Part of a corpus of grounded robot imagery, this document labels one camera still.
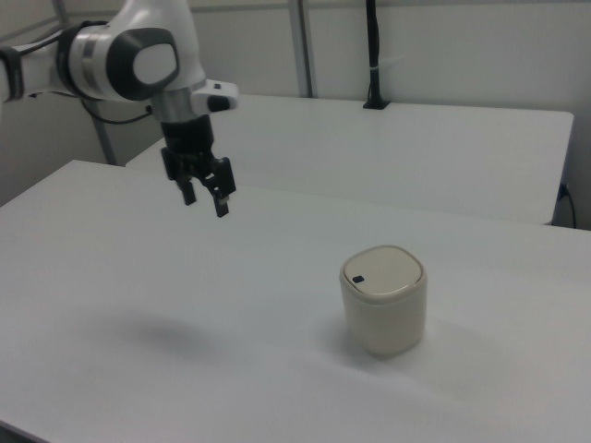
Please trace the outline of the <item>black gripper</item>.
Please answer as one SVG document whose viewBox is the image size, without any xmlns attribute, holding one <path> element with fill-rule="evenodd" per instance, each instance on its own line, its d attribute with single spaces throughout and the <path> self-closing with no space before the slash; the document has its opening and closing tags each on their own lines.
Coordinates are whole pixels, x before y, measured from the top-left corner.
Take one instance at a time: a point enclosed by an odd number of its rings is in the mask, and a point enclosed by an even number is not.
<svg viewBox="0 0 591 443">
<path fill-rule="evenodd" d="M 216 215 L 229 213 L 228 201 L 236 191 L 230 160 L 214 159 L 211 119 L 208 115 L 182 123 L 161 123 L 165 147 L 161 149 L 166 174 L 177 180 L 186 206 L 197 201 L 192 177 L 204 178 L 210 191 Z"/>
</svg>

